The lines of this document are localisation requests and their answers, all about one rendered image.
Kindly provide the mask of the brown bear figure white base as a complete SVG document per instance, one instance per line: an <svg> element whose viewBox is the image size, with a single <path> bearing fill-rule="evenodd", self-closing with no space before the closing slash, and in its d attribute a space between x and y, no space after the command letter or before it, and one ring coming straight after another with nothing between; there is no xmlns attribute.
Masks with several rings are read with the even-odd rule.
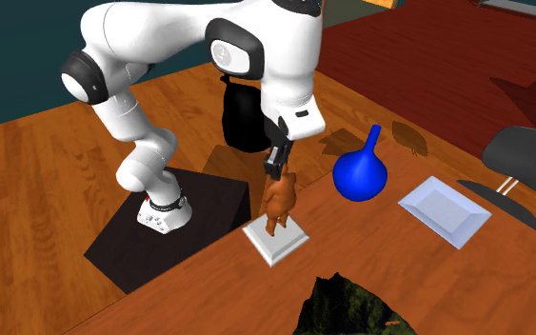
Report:
<svg viewBox="0 0 536 335"><path fill-rule="evenodd" d="M264 194L265 213L243 227L250 242L269 266L275 266L309 240L290 216L296 204L296 174L284 165L278 181L270 181Z"/></svg>

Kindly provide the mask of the black rounded object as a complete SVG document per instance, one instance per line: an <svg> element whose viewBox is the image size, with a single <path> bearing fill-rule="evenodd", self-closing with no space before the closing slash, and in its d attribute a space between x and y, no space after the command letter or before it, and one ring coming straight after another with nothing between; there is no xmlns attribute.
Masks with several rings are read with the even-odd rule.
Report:
<svg viewBox="0 0 536 335"><path fill-rule="evenodd" d="M233 83L224 74L222 128L228 146L247 153L266 150L270 140L264 130L265 115L261 111L261 91L253 86Z"/></svg>

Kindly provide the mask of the blue round long-necked vase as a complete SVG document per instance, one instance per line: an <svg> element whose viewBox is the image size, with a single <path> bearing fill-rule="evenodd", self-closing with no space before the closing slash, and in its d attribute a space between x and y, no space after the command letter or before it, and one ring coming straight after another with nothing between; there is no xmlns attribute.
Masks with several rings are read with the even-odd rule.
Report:
<svg viewBox="0 0 536 335"><path fill-rule="evenodd" d="M381 133L373 125L360 150L340 156L334 164L332 178L337 191L353 202L364 202L377 196L387 183L387 167L374 153Z"/></svg>

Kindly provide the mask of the black robot stand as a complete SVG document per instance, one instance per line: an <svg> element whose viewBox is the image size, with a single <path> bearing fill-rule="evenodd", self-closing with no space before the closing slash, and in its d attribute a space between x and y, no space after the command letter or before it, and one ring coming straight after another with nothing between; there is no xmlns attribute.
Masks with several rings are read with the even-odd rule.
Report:
<svg viewBox="0 0 536 335"><path fill-rule="evenodd" d="M192 205L184 226L161 234L136 221L144 192L132 193L84 257L124 293L148 283L249 221L248 183L170 167Z"/></svg>

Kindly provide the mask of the dark green mossy rock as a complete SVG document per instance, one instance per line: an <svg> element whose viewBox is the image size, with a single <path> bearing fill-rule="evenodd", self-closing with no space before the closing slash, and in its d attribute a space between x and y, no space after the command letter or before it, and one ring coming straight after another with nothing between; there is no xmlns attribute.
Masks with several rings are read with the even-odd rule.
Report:
<svg viewBox="0 0 536 335"><path fill-rule="evenodd" d="M338 272L317 277L292 335L417 335L377 295Z"/></svg>

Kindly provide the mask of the pale blue rectangular plate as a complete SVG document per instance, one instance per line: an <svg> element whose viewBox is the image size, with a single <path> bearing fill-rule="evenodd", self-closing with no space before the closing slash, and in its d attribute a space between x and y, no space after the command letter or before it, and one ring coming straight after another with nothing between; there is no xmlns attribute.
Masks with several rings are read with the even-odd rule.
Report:
<svg viewBox="0 0 536 335"><path fill-rule="evenodd" d="M398 205L457 249L492 216L435 176L429 176Z"/></svg>

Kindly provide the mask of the grey office chair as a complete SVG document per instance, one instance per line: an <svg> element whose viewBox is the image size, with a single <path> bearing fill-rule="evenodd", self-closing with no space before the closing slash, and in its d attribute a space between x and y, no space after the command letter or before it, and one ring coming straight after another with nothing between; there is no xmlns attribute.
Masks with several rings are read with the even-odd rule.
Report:
<svg viewBox="0 0 536 335"><path fill-rule="evenodd" d="M481 160L487 168L506 176L503 183L496 189L467 180L459 183L536 231L536 217L507 197L518 184L536 191L536 129L501 129L486 145Z"/></svg>

